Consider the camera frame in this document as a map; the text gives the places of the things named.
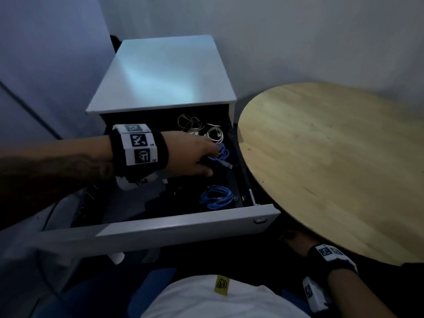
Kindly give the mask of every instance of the round wooden table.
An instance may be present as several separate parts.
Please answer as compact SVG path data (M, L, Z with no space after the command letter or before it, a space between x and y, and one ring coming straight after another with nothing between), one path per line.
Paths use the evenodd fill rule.
M375 260L424 262L418 114L357 89L298 83L252 99L238 136L255 179L306 227Z

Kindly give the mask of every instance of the white drawer front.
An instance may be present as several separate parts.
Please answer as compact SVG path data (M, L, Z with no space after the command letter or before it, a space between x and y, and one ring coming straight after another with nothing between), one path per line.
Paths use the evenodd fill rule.
M249 206L44 231L30 244L61 255L96 256L260 233L279 214L272 204Z

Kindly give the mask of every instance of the forearm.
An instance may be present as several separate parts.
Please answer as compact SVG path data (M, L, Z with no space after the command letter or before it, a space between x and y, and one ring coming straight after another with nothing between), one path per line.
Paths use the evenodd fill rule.
M0 229L113 176L107 136L69 139L0 156Z
M396 318L354 272L338 269L330 273L328 286L342 317Z

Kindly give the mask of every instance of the white cabinet top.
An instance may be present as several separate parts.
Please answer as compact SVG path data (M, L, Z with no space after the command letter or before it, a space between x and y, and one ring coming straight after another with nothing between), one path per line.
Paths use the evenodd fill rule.
M87 112L99 114L236 101L210 35L122 42Z

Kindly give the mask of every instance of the open drawer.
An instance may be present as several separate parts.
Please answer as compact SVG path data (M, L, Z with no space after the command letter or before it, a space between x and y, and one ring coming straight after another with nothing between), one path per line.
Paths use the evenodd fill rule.
M114 124L146 123L160 131L180 130L181 114L204 123L220 125L229 150L232 169L217 167L214 177L173 177L146 183L131 191L109 185L98 197L87 190L83 212L70 229L39 233L33 244L43 250L70 256L95 256L161 246L218 239L264 231L280 214L272 204L257 205L248 182L229 118L229 105L169 108L104 114L106 132ZM210 185L228 187L234 202L225 209L210 211L199 203ZM97 214L97 221L81 216Z

